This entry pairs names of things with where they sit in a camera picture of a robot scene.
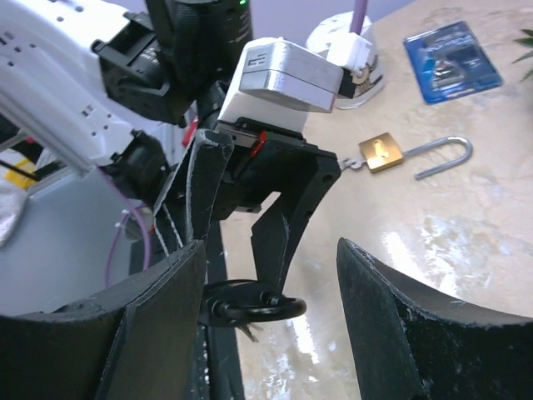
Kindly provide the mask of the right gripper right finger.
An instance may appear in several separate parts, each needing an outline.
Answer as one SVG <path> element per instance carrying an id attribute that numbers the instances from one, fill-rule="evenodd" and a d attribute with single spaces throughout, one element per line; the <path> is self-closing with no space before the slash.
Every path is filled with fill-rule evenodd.
<path id="1" fill-rule="evenodd" d="M 352 241 L 336 268 L 363 399 L 530 399 L 532 320 L 440 292 Z"/>

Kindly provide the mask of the brass padlock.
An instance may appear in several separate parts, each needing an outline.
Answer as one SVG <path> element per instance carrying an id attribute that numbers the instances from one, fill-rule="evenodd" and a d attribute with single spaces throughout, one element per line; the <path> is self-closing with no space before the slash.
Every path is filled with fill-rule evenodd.
<path id="1" fill-rule="evenodd" d="M 379 173 L 396 165 L 402 164 L 407 158 L 427 153 L 439 147 L 457 144 L 463 147 L 464 152 L 458 158 L 426 169 L 414 175 L 414 179 L 420 181 L 430 176 L 442 173 L 467 162 L 474 153 L 474 147 L 470 140 L 460 136 L 447 136 L 432 142 L 403 151 L 395 138 L 388 132 L 367 139 L 358 144 L 362 159 L 371 173 Z"/>

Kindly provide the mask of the small silver key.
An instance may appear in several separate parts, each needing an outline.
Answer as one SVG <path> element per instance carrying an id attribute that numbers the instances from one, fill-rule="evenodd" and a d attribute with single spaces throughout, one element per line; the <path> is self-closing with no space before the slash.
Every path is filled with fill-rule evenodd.
<path id="1" fill-rule="evenodd" d="M 340 169 L 342 171 L 347 169 L 357 170 L 363 167 L 366 164 L 366 159 L 364 157 L 348 157 L 344 158 L 339 162 Z"/>

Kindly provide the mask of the black headed key bunch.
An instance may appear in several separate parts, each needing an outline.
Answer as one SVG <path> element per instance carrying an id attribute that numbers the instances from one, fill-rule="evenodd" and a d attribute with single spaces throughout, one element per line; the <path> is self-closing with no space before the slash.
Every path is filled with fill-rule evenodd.
<path id="1" fill-rule="evenodd" d="M 238 327 L 240 331 L 242 331 L 253 343 L 258 343 L 259 339 L 257 338 L 257 335 L 255 332 L 263 332 L 264 328 L 256 323 L 248 323 L 245 325 L 241 325 Z"/>

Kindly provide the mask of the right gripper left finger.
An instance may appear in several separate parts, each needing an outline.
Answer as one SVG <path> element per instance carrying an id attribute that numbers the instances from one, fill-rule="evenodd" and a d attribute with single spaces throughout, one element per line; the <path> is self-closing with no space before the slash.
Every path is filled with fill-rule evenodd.
<path id="1" fill-rule="evenodd" d="M 2 317 L 2 398 L 183 399 L 206 266 L 194 241 L 55 312 Z"/>

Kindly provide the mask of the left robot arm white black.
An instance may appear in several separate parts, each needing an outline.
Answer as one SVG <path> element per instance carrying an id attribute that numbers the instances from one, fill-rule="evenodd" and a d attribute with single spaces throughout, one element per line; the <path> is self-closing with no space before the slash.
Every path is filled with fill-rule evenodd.
<path id="1" fill-rule="evenodd" d="M 302 130 L 332 110 L 342 74 L 254 38 L 246 1 L 1 4 L 2 112 L 72 166 L 103 169 L 179 239 L 277 193 L 252 228 L 257 278 L 277 288 L 340 174 Z"/>

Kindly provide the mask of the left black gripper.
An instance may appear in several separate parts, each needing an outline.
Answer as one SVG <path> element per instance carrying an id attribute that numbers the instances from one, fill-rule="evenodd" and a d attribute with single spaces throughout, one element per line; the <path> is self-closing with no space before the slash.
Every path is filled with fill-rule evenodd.
<path id="1" fill-rule="evenodd" d="M 250 118 L 218 122 L 216 130 L 196 131 L 155 202 L 163 254 L 206 239 L 212 216 L 259 213 L 280 193 L 252 226 L 251 242 L 257 280 L 282 290 L 307 224 L 340 177 L 337 156 L 301 133 Z"/>

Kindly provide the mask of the black padlock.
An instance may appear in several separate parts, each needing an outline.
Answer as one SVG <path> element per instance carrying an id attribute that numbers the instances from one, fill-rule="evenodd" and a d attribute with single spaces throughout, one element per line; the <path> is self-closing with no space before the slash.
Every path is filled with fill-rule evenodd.
<path id="1" fill-rule="evenodd" d="M 283 295 L 270 283 L 234 279 L 204 287 L 198 323 L 218 328 L 237 328 L 248 323 L 267 323 L 298 318 L 306 302 Z"/>

